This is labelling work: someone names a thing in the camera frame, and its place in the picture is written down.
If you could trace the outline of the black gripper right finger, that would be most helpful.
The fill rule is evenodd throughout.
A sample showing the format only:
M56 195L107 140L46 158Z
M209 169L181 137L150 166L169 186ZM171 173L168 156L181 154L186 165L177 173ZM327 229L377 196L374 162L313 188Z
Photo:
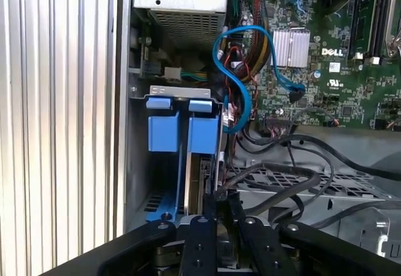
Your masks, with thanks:
M239 193L228 206L258 275L400 275L400 264L306 224L272 228L245 213Z

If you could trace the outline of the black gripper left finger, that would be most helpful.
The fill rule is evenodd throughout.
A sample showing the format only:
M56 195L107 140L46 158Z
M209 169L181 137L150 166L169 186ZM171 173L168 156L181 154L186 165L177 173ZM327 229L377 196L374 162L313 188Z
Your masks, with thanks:
M173 247L180 235L179 275L216 275L216 199L204 196L204 212L188 224L148 222L63 263L44 275L151 275L159 248Z

